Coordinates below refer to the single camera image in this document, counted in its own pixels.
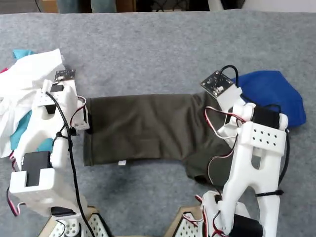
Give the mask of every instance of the white cloth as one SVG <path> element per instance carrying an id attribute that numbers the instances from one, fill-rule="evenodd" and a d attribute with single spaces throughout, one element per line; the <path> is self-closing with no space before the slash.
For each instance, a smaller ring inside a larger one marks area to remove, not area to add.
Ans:
<path id="1" fill-rule="evenodd" d="M 56 49 L 25 56 L 0 74 L 0 157 L 10 154 L 10 136 L 20 119 L 31 110 L 43 80 L 53 80 L 56 71 L 64 69 L 62 55 Z"/>

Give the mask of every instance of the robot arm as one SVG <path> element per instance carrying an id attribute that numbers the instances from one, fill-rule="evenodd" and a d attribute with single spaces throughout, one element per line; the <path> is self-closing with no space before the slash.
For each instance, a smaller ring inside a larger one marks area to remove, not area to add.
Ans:
<path id="1" fill-rule="evenodd" d="M 20 171 L 11 175 L 10 192 L 42 216 L 53 216 L 57 220 L 77 223 L 79 226 L 82 212 L 77 202 L 78 197 L 62 175 L 68 159 L 68 133 L 62 115 L 46 94 L 47 91 L 58 102 L 68 124 L 77 112 L 73 78 L 58 78 L 55 84 L 49 80 L 44 81 L 42 89 L 35 96 L 27 130 L 14 151 Z M 83 114 L 78 113 L 74 117 L 75 124 L 86 123 L 85 127 L 88 128 L 88 121 L 79 121 L 82 117 Z M 37 147 L 47 138 L 54 140 L 52 153 L 36 152 Z M 86 213 L 87 202 L 83 196 L 79 198 L 83 213 Z"/>
<path id="2" fill-rule="evenodd" d="M 206 88 L 206 90 L 214 96 L 214 91 L 218 89 L 218 86 L 221 86 L 223 80 L 214 82 L 214 77 L 208 80 L 210 80 L 209 85 L 212 87 Z M 234 90 L 235 94 L 239 93 L 235 85 L 230 86 L 230 90 Z M 229 102 L 223 101 L 224 99 L 221 98 L 219 104 L 229 104 Z M 218 193 L 209 191 L 203 196 L 202 207 L 206 211 L 208 223 L 212 223 L 213 218 L 220 211 L 219 217 L 214 222 L 216 227 L 227 236 L 232 233 L 234 233 L 233 236 L 252 236 L 253 233 L 256 233 L 259 234 L 258 236 L 275 237 L 280 202 L 278 195 L 281 194 L 277 190 L 279 169 L 285 150 L 285 130 L 288 119 L 284 114 L 270 111 L 252 103 L 246 104 L 241 101 L 241 98 L 236 99 L 235 102 L 233 113 L 241 117 L 245 123 L 238 124 L 237 119 L 231 117 L 218 130 L 218 133 L 224 137 L 237 134 L 236 138 L 227 139 L 231 148 L 237 139 L 230 176 L 224 185 L 221 200 L 216 201 L 215 197 L 218 196 Z M 259 169 L 252 166 L 253 156 L 261 158 Z M 250 219 L 246 207 L 238 202 L 248 186 L 256 192 L 260 209 L 259 223 Z M 244 229 L 242 232 L 240 231 L 241 226 L 238 226 L 241 222 L 247 226 L 252 225 L 252 227 L 249 227 L 248 230 Z M 212 236 L 215 230 L 211 224 L 208 225 L 208 233 Z"/>

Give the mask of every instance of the green fabric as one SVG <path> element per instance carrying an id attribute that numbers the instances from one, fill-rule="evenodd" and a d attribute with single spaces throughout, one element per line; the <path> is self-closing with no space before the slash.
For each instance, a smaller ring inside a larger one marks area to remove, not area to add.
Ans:
<path id="1" fill-rule="evenodd" d="M 84 164 L 177 159 L 184 163 L 189 177 L 208 181 L 208 161 L 227 153 L 229 146 L 208 127 L 204 118 L 207 105 L 218 106 L 205 92 L 88 99 L 92 129 L 84 136 Z M 223 125 L 223 115 L 210 112 L 209 117 L 216 128 Z M 217 165 L 216 185 L 227 180 L 230 163 Z"/>

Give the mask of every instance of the gray felt surface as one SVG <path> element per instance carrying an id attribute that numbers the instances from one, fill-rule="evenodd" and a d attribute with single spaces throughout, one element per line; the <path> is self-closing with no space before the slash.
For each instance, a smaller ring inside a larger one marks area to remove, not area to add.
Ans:
<path id="1" fill-rule="evenodd" d="M 243 10 L 131 14 L 0 15 L 0 67 L 13 49 L 61 48 L 77 70 L 78 93 L 114 96 L 194 93 L 214 70 L 241 74 L 280 70 L 302 94 L 307 124 L 291 131 L 291 162 L 281 185 L 278 236 L 314 236 L 316 14 Z M 75 139 L 79 188 L 100 209 L 115 235 L 164 234 L 177 209 L 196 204 L 208 187 L 186 177 L 178 162 L 140 161 L 125 167 L 83 167 L 82 135 Z M 34 237 L 46 218 L 26 210 L 14 218 L 5 201 L 10 164 L 0 161 L 1 236 Z M 257 214 L 253 192 L 242 197 Z"/>

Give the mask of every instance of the white label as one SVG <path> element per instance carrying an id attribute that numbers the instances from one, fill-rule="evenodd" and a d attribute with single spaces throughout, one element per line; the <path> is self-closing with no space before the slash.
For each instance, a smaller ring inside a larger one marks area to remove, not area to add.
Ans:
<path id="1" fill-rule="evenodd" d="M 118 162 L 118 165 L 126 165 L 126 160 L 120 160 L 120 161 Z"/>

